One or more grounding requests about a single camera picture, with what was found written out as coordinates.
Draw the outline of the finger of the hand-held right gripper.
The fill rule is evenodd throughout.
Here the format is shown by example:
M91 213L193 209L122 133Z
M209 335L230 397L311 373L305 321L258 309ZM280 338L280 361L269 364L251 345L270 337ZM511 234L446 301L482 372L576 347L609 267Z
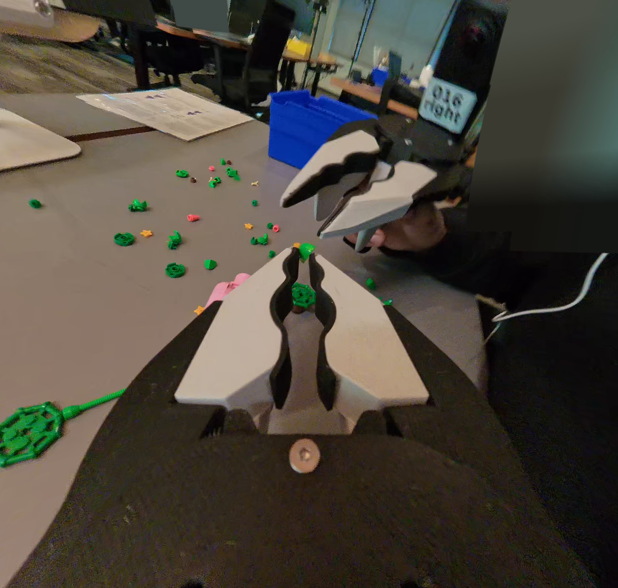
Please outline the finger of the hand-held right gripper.
M369 175L382 148L365 131L355 131L323 144L292 179L280 199L290 208L313 198L314 219L325 221L344 196Z
M414 196L437 177L437 172L421 163L400 161L386 172L379 161L371 175L350 190L321 225L320 239L357 235L370 241L384 224L402 218Z

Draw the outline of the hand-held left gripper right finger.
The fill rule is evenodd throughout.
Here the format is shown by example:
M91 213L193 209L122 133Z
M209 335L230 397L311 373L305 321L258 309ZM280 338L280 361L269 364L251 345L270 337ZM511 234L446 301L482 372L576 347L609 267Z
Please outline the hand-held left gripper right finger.
M348 433L363 413L424 406L430 394L382 305L320 254L308 259L314 314L323 329L316 383Z

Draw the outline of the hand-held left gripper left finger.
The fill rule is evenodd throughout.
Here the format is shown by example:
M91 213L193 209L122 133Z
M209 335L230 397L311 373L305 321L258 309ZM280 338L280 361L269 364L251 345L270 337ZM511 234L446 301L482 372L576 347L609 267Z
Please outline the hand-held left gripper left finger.
M206 313L214 317L174 399L181 405L243 410L265 431L290 389L289 340L283 321L292 309L300 252L287 248Z

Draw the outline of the person's right hand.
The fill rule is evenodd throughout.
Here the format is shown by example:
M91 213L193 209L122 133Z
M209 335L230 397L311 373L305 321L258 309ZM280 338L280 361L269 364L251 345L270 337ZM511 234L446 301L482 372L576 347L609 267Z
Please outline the person's right hand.
M376 229L371 247L394 252L421 253L433 249L447 235L444 215L433 202L412 206L400 219Z

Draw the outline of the wooden office desk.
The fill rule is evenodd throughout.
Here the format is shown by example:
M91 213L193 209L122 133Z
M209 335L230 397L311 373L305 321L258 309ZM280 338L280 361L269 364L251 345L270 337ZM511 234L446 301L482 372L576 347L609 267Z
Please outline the wooden office desk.
M156 19L156 28L172 36L213 43L217 46L230 49L240 49L246 51L249 49L251 43L248 37L245 36L237 35L234 33L180 28L169 22L169 20L160 18Z
M331 86L340 90L339 101L343 104L351 104L355 100L362 101L365 109L373 111L374 113L387 113L393 112L403 115L407 118L417 119L418 110L411 106L405 105L393 99L389 99L386 103L385 111L381 112L381 88L370 86L366 83L356 83L347 79L332 78L330 80Z

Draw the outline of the pink toy watering can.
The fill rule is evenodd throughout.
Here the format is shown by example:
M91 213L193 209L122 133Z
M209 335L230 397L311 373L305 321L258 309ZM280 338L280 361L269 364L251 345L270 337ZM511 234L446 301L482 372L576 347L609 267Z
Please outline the pink toy watering can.
M205 309L212 305L216 301L222 301L228 294L233 292L237 287L242 285L247 279L251 277L250 274L240 273L237 274L232 281L220 282L213 289L205 305Z

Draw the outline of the cluster of green leaves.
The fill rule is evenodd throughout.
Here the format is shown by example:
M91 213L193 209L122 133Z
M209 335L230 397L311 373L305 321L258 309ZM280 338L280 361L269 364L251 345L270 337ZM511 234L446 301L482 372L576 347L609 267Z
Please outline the cluster of green leaves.
M229 167L229 166L226 167L224 175L229 180L233 180L235 182L239 182L241 180L238 170L233 169L232 167ZM214 175L209 179L208 186L211 189L216 189L216 188L219 188L222 183L223 183L222 177L220 175L219 176Z

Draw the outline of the leaflet in plastic sleeve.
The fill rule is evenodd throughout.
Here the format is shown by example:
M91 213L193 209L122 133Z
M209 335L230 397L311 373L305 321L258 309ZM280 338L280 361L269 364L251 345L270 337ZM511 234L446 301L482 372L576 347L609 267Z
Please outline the leaflet in plastic sleeve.
M77 98L105 112L190 142L251 122L237 110L179 88L119 94L81 94Z

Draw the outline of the person's black jacket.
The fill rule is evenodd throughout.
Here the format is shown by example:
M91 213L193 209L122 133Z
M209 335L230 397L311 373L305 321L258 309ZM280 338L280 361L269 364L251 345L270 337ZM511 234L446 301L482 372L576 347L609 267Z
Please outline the person's black jacket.
M559 312L500 322L489 398L553 525L617 587L617 254Z

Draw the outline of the green toy flower stem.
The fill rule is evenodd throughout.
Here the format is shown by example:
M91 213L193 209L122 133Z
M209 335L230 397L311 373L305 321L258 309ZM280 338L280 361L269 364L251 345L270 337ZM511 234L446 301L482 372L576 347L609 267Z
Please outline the green toy flower stem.
M86 403L63 408L50 401L18 408L1 422L1 468L37 459L61 439L68 421L120 398L125 391L118 390Z

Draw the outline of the white book stand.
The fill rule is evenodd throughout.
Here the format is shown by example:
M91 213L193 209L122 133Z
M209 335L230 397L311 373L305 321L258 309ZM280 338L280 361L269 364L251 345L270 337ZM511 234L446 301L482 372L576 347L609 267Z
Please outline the white book stand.
M48 0L1 0L1 34L79 43L96 35L100 21ZM40 125L1 109L1 171L78 156L81 148Z

